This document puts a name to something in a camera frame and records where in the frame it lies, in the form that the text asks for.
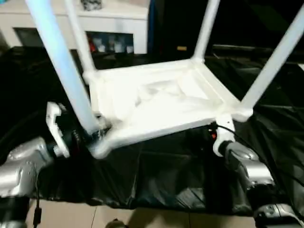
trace black plastic sheet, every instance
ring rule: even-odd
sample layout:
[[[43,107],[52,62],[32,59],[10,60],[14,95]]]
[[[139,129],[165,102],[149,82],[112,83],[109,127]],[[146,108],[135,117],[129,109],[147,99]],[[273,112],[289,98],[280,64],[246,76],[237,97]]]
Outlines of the black plastic sheet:
[[[79,60],[73,55],[77,65]],[[95,55],[97,68],[163,61],[151,56]],[[207,66],[242,98],[263,64],[207,59]],[[2,162],[14,146],[35,136],[49,138],[47,101],[69,108],[44,50],[14,48],[1,57],[0,151]],[[285,66],[246,123],[236,123],[267,161],[294,207],[304,214],[304,72]],[[40,196],[48,200],[106,204],[116,208],[155,207],[217,214],[251,215],[236,177],[214,155],[206,129],[198,128],[123,147],[102,161],[87,153],[56,161],[39,175]]]

